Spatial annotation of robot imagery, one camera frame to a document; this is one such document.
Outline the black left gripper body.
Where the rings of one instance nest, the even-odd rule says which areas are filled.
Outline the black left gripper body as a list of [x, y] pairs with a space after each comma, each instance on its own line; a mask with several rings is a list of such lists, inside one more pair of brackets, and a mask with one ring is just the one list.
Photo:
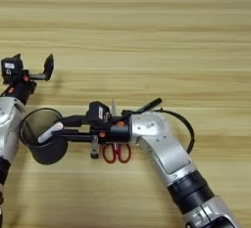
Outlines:
[[20, 80], [9, 85], [3, 92], [3, 96], [16, 98], [25, 105], [29, 96], [34, 93], [35, 88], [36, 83], [34, 81]]

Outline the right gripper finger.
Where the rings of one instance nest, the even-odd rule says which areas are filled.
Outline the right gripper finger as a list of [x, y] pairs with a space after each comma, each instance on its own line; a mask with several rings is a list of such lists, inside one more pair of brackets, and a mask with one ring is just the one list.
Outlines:
[[91, 142], [92, 141], [91, 134], [85, 133], [85, 132], [78, 132], [77, 130], [70, 130], [70, 129], [54, 131], [53, 136], [62, 137], [71, 142]]
[[68, 127], [81, 127], [82, 125], [87, 125], [88, 120], [85, 115], [70, 115], [67, 117], [62, 117], [60, 121]]

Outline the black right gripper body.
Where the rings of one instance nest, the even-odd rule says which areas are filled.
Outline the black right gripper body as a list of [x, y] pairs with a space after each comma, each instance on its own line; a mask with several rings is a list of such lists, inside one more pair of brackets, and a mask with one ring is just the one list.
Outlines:
[[102, 147], [102, 157], [105, 159], [106, 152], [109, 148], [112, 149], [114, 159], [121, 159], [123, 157], [123, 147], [127, 148], [127, 157], [131, 157], [131, 149], [129, 146], [130, 130], [129, 126], [122, 121], [113, 124], [107, 130], [96, 130], [90, 128], [91, 138], [91, 153], [93, 159], [99, 158], [99, 147]]

